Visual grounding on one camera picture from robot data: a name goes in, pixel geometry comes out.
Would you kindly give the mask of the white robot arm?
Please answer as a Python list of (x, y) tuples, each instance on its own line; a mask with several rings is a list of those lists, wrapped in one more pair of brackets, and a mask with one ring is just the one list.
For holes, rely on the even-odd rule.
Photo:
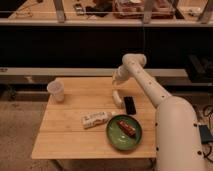
[(193, 106), (170, 94), (145, 70), (144, 54), (125, 54), (113, 84), (133, 77), (156, 108), (156, 170), (205, 171), (199, 124)]

